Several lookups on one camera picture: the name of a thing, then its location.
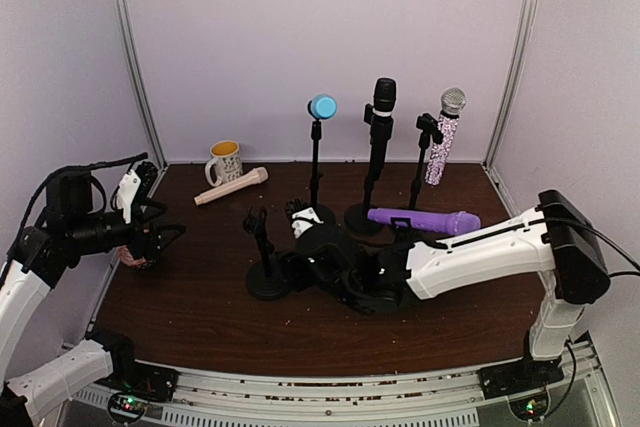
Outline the black stand for pink microphone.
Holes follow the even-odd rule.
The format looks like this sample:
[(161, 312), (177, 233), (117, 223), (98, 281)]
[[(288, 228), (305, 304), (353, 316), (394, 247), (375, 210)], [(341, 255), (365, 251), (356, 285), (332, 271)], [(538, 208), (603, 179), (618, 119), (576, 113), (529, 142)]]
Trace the black stand for pink microphone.
[(254, 237), (259, 252), (259, 260), (253, 262), (246, 273), (245, 286), (254, 298), (274, 301), (287, 296), (291, 285), (283, 273), (281, 256), (268, 238), (267, 216), (263, 206), (256, 212), (250, 208), (242, 223), (244, 231)]

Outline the pale pink microphone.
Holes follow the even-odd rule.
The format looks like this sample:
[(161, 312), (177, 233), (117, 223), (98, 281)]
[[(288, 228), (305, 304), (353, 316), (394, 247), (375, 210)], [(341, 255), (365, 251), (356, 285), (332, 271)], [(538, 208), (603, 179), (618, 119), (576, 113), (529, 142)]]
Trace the pale pink microphone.
[(219, 187), (211, 188), (195, 196), (194, 203), (196, 206), (201, 206), (213, 202), (253, 185), (264, 183), (268, 178), (269, 173), (265, 167), (256, 167), (235, 180), (224, 183)]

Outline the purple microphone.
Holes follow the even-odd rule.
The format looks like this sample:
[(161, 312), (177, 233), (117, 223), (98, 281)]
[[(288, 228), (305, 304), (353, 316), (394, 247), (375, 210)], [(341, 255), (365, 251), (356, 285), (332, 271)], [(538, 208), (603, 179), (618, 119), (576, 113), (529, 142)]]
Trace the purple microphone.
[(481, 228), (480, 218), (465, 211), (432, 213), (406, 209), (373, 208), (367, 212), (367, 219), (395, 228), (409, 228), (449, 236), (463, 235)]

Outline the black stand for purple microphone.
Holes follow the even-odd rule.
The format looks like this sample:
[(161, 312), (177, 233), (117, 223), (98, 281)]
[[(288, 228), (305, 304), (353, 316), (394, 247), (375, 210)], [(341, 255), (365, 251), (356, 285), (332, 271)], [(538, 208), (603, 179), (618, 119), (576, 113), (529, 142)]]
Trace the black stand for purple microphone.
[(394, 233), (393, 247), (410, 245), (416, 241), (415, 231), (409, 217), (391, 217), (390, 227)]

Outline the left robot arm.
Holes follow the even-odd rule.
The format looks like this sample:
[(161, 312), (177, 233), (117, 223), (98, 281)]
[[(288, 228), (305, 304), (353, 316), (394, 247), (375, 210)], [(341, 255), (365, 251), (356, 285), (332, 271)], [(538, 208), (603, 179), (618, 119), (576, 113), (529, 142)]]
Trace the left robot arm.
[[(34, 225), (22, 221), (1, 269), (1, 368), (6, 370), (27, 323), (82, 258), (118, 252), (122, 264), (142, 271), (186, 228), (158, 225), (168, 208), (150, 198), (158, 176), (147, 153), (114, 161), (69, 165), (50, 173), (30, 203), (46, 202)], [(1, 423), (36, 426), (94, 382), (115, 391), (111, 405), (135, 422), (144, 403), (171, 399), (173, 370), (145, 367), (133, 341), (110, 331), (91, 332), (64, 355), (20, 377), (1, 378)]]

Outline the black stand with blue microphone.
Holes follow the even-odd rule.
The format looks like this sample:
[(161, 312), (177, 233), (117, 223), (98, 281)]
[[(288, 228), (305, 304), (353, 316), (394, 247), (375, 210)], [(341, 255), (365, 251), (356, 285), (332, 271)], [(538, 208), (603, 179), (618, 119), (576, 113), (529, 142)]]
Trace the black stand with blue microphone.
[(309, 184), (310, 191), (310, 203), (304, 204), (301, 203), (298, 199), (294, 202), (295, 212), (302, 211), (307, 207), (311, 207), (314, 209), (316, 216), (323, 221), (325, 224), (333, 225), (336, 223), (335, 214), (333, 211), (318, 202), (318, 191), (320, 185), (320, 179), (322, 174), (319, 172), (319, 147), (320, 140), (322, 138), (322, 124), (321, 121), (315, 119), (312, 122), (311, 127), (311, 140), (312, 140), (312, 168), (311, 168), (311, 178)]

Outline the blue microphone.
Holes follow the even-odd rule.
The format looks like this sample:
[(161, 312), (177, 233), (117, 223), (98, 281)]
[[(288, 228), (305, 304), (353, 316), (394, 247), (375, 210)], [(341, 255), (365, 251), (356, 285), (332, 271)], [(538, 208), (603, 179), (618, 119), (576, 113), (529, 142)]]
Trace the blue microphone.
[(337, 113), (337, 101), (328, 94), (319, 94), (309, 101), (307, 111), (316, 120), (328, 120)]

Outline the black stand with glitter microphone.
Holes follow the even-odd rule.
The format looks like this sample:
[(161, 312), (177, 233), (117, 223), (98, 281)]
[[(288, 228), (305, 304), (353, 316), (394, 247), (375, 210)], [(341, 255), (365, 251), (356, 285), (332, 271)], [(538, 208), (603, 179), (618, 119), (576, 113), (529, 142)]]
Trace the black stand with glitter microphone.
[(429, 113), (421, 114), (416, 120), (416, 128), (421, 131), (418, 146), (420, 148), (416, 173), (411, 183), (408, 209), (414, 210), (421, 191), (422, 177), (425, 171), (426, 151), (432, 143), (439, 145), (443, 141), (443, 134), (438, 127), (438, 121)]

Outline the black microphone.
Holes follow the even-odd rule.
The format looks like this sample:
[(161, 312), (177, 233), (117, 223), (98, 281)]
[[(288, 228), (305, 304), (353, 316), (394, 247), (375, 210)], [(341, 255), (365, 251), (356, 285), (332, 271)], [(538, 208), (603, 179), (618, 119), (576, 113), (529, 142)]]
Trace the black microphone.
[(396, 81), (379, 78), (376, 81), (373, 103), (365, 106), (364, 121), (370, 126), (370, 160), (367, 178), (376, 182), (384, 167), (387, 145), (393, 130), (392, 111), (396, 103)]

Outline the silver glitter microphone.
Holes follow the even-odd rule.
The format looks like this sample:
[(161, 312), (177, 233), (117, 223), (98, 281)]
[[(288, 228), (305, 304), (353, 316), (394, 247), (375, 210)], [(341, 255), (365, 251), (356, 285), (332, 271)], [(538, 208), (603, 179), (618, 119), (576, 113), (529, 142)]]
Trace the silver glitter microphone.
[(458, 128), (460, 115), (465, 106), (466, 95), (458, 87), (449, 88), (441, 95), (438, 129), (442, 134), (442, 141), (440, 143), (434, 143), (431, 149), (425, 174), (425, 181), (428, 185), (438, 185), (443, 177)]

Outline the red patterned small bowl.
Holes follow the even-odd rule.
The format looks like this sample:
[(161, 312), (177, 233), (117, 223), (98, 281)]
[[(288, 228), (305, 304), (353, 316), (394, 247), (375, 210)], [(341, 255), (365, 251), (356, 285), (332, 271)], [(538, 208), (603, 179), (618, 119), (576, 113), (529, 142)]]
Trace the red patterned small bowl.
[(153, 260), (147, 260), (144, 257), (135, 258), (126, 246), (119, 248), (119, 261), (134, 271), (147, 270), (154, 265)]

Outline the white floral ceramic mug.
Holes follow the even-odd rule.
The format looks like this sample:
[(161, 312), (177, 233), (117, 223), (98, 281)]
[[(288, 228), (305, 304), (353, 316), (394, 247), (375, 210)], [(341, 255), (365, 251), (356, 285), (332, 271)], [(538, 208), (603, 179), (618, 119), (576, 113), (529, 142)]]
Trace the white floral ceramic mug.
[(223, 140), (210, 148), (211, 159), (206, 163), (204, 174), (211, 187), (240, 178), (244, 174), (240, 145), (236, 141)]

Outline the aluminium corner frame post left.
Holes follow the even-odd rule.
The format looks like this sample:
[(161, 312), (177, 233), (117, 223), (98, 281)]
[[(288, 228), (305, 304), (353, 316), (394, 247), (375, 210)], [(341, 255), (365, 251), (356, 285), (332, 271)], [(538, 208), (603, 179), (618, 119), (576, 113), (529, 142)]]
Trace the aluminium corner frame post left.
[(168, 167), (168, 162), (161, 145), (159, 132), (153, 118), (149, 98), (144, 82), (141, 64), (136, 48), (133, 26), (127, 0), (114, 0), (118, 28), (124, 48), (127, 71), (134, 93), (136, 108), (140, 115), (143, 131), (149, 144), (151, 156), (161, 169)]

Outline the aluminium corner frame post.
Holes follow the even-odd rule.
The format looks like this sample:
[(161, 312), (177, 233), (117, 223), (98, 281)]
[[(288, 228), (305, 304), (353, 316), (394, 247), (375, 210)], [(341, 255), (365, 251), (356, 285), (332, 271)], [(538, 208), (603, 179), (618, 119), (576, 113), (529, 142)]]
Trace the aluminium corner frame post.
[(153, 118), (149, 98), (144, 82), (141, 64), (136, 48), (133, 26), (127, 0), (114, 0), (118, 28), (124, 48), (127, 71), (134, 93), (136, 108), (140, 115), (143, 131), (149, 144), (151, 156), (161, 169), (168, 167), (168, 162), (161, 145), (159, 132)]
[(494, 129), (483, 162), (483, 166), (488, 172), (491, 172), (495, 168), (499, 150), (506, 134), (507, 124), (524, 70), (527, 48), (533, 32), (538, 5), (539, 0), (521, 1), (511, 60)]

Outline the aluminium corner frame post right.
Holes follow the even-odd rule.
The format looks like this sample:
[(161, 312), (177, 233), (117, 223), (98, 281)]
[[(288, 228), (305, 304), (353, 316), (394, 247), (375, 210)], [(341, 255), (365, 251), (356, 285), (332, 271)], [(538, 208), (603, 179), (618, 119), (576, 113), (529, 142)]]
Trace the aluminium corner frame post right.
[(488, 172), (491, 172), (495, 168), (499, 150), (506, 134), (507, 124), (524, 70), (527, 48), (533, 32), (538, 5), (539, 0), (521, 1), (511, 60), (494, 129), (483, 162), (483, 166)]

